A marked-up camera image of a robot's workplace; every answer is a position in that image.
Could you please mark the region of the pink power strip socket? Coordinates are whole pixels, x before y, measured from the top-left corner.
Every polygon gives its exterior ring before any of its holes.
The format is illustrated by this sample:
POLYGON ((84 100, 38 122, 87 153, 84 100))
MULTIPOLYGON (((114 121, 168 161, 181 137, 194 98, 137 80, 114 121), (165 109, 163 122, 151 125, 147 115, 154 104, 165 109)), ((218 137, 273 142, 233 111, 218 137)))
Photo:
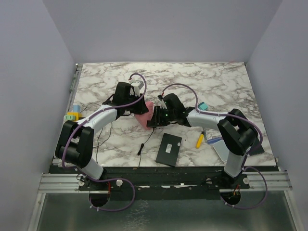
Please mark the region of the pink power strip socket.
POLYGON ((146 102, 146 106, 148 109, 148 112, 142 115, 137 115, 135 114, 134 117, 136 120, 140 123, 140 125, 145 129, 145 130, 150 130, 151 128, 147 127, 147 122, 150 121, 153 117, 154 114, 154 103, 151 101, 146 102))

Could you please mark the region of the teal usb charger plug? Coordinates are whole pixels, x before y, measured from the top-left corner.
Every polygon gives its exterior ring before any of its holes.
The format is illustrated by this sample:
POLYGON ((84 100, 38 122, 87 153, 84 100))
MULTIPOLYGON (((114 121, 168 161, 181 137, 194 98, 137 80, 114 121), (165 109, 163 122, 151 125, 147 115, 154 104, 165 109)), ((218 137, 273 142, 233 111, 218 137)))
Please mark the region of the teal usb charger plug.
POLYGON ((205 102, 201 102, 198 104, 198 109, 202 111, 206 111, 208 109, 208 105, 205 102))

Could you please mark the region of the black adapter with cord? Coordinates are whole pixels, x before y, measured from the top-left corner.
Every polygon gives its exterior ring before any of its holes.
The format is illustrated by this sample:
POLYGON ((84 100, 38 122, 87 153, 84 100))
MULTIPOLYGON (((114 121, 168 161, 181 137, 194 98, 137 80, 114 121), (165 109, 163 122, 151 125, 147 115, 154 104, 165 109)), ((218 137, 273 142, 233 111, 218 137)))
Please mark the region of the black adapter with cord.
POLYGON ((155 128, 153 128, 153 130, 152 130, 151 134, 149 135, 149 137, 147 138, 147 140, 146 140, 145 142, 143 142, 143 143, 141 144, 141 146, 140 146, 140 149, 139 149, 139 151, 138 151, 138 153, 137 153, 137 155, 140 157, 140 158, 139 158, 139 162, 138 162, 138 167, 140 167, 140 164, 141 164, 142 150, 143 150, 145 144, 149 141, 149 139, 150 139, 151 136, 153 135, 154 131, 155 131, 155 128))

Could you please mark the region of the yellow plug adapter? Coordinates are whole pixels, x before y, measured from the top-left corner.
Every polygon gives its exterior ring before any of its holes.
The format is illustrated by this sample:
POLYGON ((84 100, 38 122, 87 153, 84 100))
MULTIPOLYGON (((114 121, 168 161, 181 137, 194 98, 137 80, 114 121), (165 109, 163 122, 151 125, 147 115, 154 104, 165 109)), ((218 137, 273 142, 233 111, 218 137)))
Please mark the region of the yellow plug adapter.
POLYGON ((82 114, 79 112, 68 112, 65 116, 64 119, 66 121, 73 121, 76 122, 82 118, 82 114))

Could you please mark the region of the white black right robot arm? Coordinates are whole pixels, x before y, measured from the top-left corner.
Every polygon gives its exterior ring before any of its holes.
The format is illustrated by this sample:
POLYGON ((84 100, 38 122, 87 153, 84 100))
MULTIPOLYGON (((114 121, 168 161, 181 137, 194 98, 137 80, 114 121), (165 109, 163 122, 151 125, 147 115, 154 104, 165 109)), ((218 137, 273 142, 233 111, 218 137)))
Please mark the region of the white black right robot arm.
POLYGON ((232 188, 239 181, 245 155, 252 150, 253 143, 260 138, 260 129, 249 121, 238 109, 226 113, 215 113, 195 107, 185 107, 174 93, 160 97, 161 105, 155 106, 152 118, 146 122, 150 128, 165 127, 175 122, 186 127, 202 127, 220 132, 226 148, 228 159, 221 176, 221 183, 232 188))

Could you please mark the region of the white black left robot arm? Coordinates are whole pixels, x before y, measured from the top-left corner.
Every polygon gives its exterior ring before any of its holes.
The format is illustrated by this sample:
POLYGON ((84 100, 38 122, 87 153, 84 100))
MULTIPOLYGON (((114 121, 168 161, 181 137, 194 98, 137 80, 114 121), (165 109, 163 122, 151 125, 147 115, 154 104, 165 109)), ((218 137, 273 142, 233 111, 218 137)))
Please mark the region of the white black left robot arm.
POLYGON ((142 81, 119 82, 115 93, 98 110, 81 120, 63 124, 55 156, 62 159, 63 166, 73 164, 89 176, 90 185, 96 190, 105 187, 106 177, 104 168, 92 158, 94 135, 126 111, 137 115, 149 112, 141 89, 146 89, 142 81))

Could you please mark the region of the green plug adapter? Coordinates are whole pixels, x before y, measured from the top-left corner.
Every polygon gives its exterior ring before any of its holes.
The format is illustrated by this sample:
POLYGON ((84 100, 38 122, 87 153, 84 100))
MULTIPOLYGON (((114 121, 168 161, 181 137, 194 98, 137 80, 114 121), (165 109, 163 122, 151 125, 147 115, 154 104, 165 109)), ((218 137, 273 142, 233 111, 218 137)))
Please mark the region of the green plug adapter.
POLYGON ((65 115, 64 116, 64 121, 75 121, 76 116, 75 115, 65 115))

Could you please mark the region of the black rectangular box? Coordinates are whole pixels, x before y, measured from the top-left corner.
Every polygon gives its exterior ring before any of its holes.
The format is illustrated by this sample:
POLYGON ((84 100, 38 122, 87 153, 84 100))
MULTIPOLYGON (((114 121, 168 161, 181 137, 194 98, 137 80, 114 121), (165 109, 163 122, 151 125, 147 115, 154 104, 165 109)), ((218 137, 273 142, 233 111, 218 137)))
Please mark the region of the black rectangular box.
POLYGON ((175 167, 182 137, 164 133, 156 156, 156 163, 175 167))

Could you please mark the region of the blue red screwdriver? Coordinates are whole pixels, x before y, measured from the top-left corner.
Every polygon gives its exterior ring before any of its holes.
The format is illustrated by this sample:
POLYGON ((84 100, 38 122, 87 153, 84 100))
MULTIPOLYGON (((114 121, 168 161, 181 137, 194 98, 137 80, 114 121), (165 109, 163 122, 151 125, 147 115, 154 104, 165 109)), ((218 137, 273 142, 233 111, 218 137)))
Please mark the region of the blue red screwdriver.
POLYGON ((206 141, 206 143, 209 144, 209 145, 211 145, 211 144, 214 144, 214 143, 216 143, 216 142, 218 142, 218 141, 220 141, 220 140, 222 140, 221 137, 216 137, 216 138, 208 139, 208 140, 206 141))

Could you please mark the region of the white grey phone case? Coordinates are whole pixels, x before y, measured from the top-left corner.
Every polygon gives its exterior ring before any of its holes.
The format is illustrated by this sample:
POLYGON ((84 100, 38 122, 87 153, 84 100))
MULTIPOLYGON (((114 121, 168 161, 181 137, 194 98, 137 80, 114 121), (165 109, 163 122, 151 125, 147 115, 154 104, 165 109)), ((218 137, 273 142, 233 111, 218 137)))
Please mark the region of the white grey phone case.
POLYGON ((229 156, 229 149, 227 148, 224 140, 220 140, 213 144, 213 148, 221 161, 226 162, 229 156))

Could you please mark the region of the black flat plate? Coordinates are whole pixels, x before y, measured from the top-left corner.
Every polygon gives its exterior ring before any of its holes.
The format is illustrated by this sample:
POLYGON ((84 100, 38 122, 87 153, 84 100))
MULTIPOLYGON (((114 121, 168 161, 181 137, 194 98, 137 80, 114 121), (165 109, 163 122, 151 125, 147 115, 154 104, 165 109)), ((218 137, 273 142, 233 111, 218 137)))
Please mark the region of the black flat plate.
POLYGON ((248 152, 250 156, 258 155, 258 154, 263 154, 265 151, 260 144, 259 138, 256 138, 254 143, 252 144, 251 151, 248 152))

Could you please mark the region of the yellow handled utility knife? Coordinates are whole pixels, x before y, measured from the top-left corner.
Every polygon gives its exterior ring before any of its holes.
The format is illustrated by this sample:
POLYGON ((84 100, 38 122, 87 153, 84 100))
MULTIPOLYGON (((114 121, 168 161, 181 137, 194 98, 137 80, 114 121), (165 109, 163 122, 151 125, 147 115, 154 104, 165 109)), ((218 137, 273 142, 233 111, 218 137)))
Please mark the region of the yellow handled utility knife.
POLYGON ((202 142, 206 142, 206 131, 203 129, 203 131, 200 133, 200 136, 198 138, 198 141, 196 143, 196 149, 199 149, 202 145, 202 142))

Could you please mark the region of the aluminium frame rail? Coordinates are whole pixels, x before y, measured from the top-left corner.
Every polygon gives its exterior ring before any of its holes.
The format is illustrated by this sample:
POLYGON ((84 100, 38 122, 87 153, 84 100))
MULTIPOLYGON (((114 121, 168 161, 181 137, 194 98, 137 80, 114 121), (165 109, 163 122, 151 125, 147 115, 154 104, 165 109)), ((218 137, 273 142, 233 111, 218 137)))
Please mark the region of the aluminium frame rail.
POLYGON ((77 193, 84 183, 77 174, 43 174, 38 193, 77 193))

